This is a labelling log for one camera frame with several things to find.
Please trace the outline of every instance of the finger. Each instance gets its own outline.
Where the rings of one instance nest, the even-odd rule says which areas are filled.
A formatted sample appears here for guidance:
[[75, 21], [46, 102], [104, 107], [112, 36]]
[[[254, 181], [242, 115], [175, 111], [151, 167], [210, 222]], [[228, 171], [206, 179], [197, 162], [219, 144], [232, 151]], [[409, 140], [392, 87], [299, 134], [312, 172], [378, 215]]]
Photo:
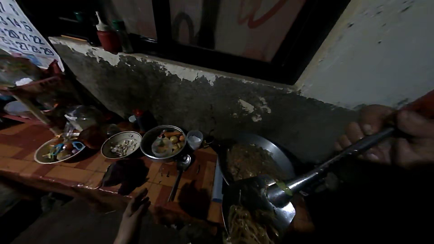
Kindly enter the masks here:
[[125, 209], [124, 214], [127, 216], [131, 216], [131, 214], [133, 213], [133, 206], [136, 203], [136, 198], [132, 198], [127, 205], [127, 208]]
[[371, 162], [383, 163], [385, 161], [384, 154], [378, 148], [371, 148], [363, 155]]
[[339, 144], [339, 142], [335, 142], [335, 145], [334, 145], [334, 147], [335, 147], [335, 150], [336, 151], [342, 151], [342, 147], [341, 147], [341, 145]]
[[338, 142], [342, 148], [346, 148], [351, 145], [351, 141], [348, 139], [347, 135], [339, 136]]
[[396, 163], [399, 166], [408, 167], [413, 162], [421, 160], [421, 157], [414, 152], [406, 139], [398, 138], [396, 147]]
[[135, 197], [135, 199], [137, 200], [141, 200], [144, 196], [146, 196], [148, 194], [148, 189], [142, 189]]
[[382, 105], [369, 105], [360, 110], [359, 124], [365, 135], [372, 135], [381, 130], [385, 119], [393, 109]]
[[146, 212], [148, 207], [151, 205], [150, 201], [147, 201], [146, 203], [140, 205], [140, 207], [137, 209], [137, 211], [133, 214], [134, 216], [142, 215]]
[[400, 111], [397, 115], [397, 127], [412, 136], [434, 138], [434, 123], [413, 111]]
[[145, 204], [149, 201], [149, 197], [145, 197], [143, 200], [140, 201], [140, 204]]
[[351, 122], [348, 124], [345, 129], [348, 139], [351, 143], [355, 143], [356, 141], [362, 139], [365, 135], [362, 132], [362, 129], [356, 122]]

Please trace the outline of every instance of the carrot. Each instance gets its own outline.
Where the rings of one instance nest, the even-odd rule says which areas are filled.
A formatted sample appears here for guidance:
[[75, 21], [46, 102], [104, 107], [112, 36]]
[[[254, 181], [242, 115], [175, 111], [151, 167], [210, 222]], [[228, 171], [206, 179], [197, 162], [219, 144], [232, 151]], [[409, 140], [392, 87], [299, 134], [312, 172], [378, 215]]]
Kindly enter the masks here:
[[170, 137], [172, 137], [174, 135], [182, 135], [182, 132], [165, 132], [164, 133], [164, 136], [167, 137], [167, 138], [170, 138]]

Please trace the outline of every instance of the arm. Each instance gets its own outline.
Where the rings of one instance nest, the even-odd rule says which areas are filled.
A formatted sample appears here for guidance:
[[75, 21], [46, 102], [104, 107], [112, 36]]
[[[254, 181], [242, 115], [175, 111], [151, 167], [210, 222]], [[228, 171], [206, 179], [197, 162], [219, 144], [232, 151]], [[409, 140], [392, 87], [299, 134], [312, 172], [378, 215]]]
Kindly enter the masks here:
[[151, 205], [149, 197], [145, 197], [147, 193], [148, 189], [145, 188], [128, 203], [114, 244], [138, 242], [138, 229], [141, 224], [141, 218]]

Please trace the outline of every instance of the window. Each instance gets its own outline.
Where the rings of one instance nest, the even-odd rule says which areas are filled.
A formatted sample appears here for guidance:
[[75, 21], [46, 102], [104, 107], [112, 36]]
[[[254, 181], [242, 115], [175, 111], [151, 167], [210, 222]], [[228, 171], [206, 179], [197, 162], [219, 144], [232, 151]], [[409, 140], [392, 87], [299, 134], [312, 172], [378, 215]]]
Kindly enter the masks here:
[[[35, 5], [35, 1], [20, 1]], [[100, 0], [89, 5], [79, 0], [52, 3], [55, 10], [50, 13], [62, 19], [61, 15], [72, 18], [74, 11], [91, 16], [99, 10], [107, 22], [125, 21], [135, 52], [291, 85], [348, 2]], [[43, 14], [35, 6], [27, 10], [33, 16]], [[57, 28], [65, 32], [64, 26]]]

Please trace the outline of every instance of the window frame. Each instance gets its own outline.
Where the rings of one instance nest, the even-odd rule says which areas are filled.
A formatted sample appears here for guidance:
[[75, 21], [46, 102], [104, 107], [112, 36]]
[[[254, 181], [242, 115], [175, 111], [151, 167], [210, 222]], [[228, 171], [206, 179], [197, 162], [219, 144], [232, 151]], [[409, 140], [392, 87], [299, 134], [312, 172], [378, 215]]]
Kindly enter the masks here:
[[135, 52], [293, 85], [349, 1], [307, 0], [271, 62], [222, 53], [199, 46], [183, 45], [174, 41], [169, 0], [152, 0], [156, 40], [137, 34], [129, 35]]

